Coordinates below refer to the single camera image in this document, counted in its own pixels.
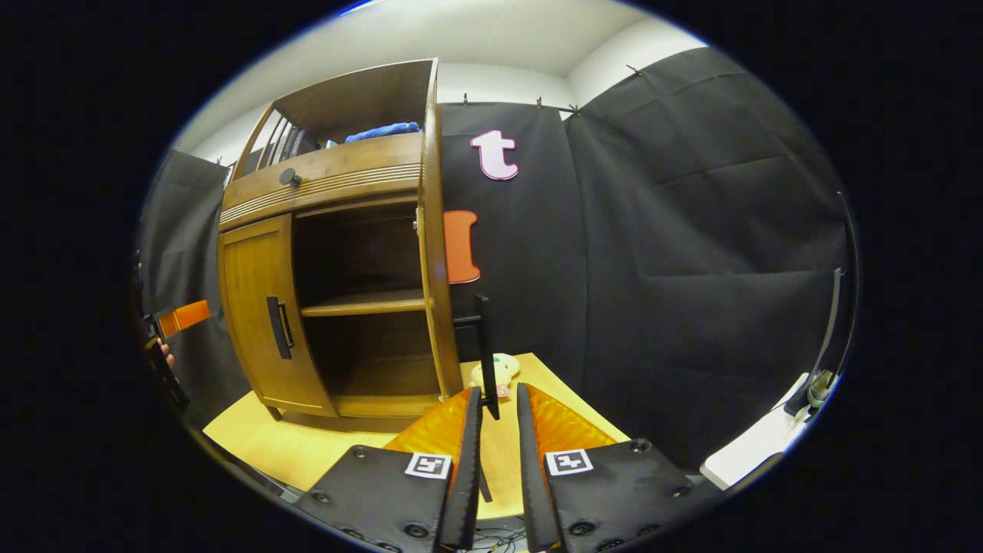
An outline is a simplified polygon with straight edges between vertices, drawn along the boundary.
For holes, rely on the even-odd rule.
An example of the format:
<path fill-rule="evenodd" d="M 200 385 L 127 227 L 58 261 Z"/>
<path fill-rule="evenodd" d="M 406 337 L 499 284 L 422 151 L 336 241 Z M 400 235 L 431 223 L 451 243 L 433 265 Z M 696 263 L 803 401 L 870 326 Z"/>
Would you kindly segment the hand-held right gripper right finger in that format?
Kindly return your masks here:
<path fill-rule="evenodd" d="M 526 382 L 517 400 L 532 551 L 639 551 L 709 510 L 709 481 L 685 476 L 650 441 L 612 438 Z"/>

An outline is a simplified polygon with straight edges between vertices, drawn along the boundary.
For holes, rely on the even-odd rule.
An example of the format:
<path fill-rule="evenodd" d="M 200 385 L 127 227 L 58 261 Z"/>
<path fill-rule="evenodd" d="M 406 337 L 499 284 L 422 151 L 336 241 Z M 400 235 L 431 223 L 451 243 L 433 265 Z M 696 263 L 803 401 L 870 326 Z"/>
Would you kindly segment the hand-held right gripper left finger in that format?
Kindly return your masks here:
<path fill-rule="evenodd" d="M 482 391 L 457 393 L 382 447 L 354 445 L 298 501 L 372 552 L 468 550 L 480 499 Z"/>

